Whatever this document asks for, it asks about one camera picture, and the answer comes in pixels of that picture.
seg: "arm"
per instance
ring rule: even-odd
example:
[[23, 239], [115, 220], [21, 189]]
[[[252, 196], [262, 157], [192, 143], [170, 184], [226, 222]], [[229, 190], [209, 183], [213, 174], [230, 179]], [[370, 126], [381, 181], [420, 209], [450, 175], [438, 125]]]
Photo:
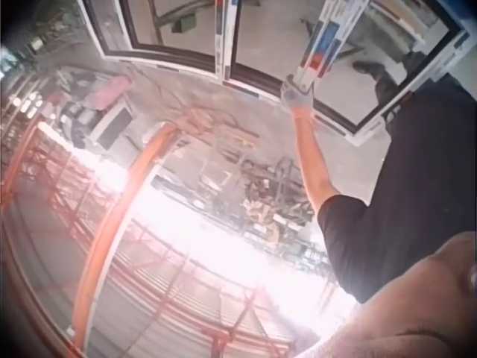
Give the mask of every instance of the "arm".
[[338, 195], [339, 192], [329, 181], [328, 168], [316, 142], [312, 120], [311, 115], [294, 115], [297, 153], [303, 183], [308, 199], [318, 213], [323, 203], [332, 196]]
[[306, 194], [316, 213], [323, 203], [339, 192], [329, 181], [326, 162], [315, 139], [313, 128], [313, 94], [301, 92], [293, 84], [291, 75], [282, 85], [282, 99], [294, 117], [297, 134], [297, 153]]
[[360, 302], [376, 290], [379, 272], [374, 269], [372, 216], [356, 198], [340, 195], [329, 180], [328, 169], [313, 128], [311, 93], [303, 94], [287, 77], [282, 99], [294, 117], [297, 152], [308, 199], [317, 213], [326, 251], [335, 276], [345, 291]]

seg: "skin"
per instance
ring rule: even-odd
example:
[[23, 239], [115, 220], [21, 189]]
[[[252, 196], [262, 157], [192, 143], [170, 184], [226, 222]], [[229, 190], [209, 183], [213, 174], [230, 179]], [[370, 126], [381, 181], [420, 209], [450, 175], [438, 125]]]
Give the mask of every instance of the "skin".
[[318, 213], [323, 203], [332, 196], [338, 195], [339, 192], [329, 180], [328, 168], [315, 139], [313, 119], [309, 110], [296, 109], [292, 111], [292, 114], [303, 184], [313, 210]]
[[444, 336], [457, 351], [477, 337], [476, 233], [452, 237], [435, 254], [391, 281], [351, 317], [335, 335], [305, 357], [454, 358], [448, 344], [427, 335]]

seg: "man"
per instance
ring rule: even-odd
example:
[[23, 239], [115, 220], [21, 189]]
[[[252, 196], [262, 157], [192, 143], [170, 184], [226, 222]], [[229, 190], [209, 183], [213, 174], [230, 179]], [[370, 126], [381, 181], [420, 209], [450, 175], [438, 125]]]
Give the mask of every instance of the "man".
[[452, 237], [298, 357], [477, 357], [475, 255], [475, 232]]
[[312, 94], [283, 84], [306, 192], [342, 288], [360, 303], [476, 228], [475, 100], [447, 76], [402, 105], [369, 205], [333, 185], [312, 126]]

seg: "shoe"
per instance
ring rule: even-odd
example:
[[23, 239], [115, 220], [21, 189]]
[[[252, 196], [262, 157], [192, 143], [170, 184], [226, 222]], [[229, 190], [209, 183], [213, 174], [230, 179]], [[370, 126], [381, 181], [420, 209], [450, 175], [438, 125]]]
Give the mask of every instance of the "shoe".
[[375, 81], [379, 80], [381, 75], [386, 72], [385, 65], [369, 61], [353, 62], [353, 69], [363, 75], [370, 75]]

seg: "hand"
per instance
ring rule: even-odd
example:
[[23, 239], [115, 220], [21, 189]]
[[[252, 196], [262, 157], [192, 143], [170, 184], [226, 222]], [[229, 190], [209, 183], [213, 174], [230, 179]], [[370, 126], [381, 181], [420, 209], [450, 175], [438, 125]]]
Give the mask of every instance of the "hand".
[[309, 115], [313, 111], [313, 86], [307, 93], [301, 92], [293, 82], [293, 75], [286, 76], [282, 84], [282, 101], [293, 114]]

